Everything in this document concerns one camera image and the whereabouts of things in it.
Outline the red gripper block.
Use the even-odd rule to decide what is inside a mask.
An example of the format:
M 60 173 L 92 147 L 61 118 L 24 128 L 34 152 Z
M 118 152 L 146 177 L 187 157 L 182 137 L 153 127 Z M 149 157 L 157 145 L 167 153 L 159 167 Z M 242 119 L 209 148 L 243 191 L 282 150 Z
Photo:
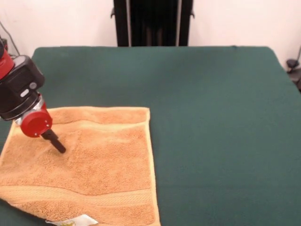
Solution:
M 65 153 L 66 148 L 58 140 L 56 133 L 51 130 L 53 119 L 47 111 L 46 104 L 43 103 L 40 108 L 31 109 L 21 117 L 21 131 L 28 137 L 42 136 L 48 140 L 52 146 L 60 153 Z

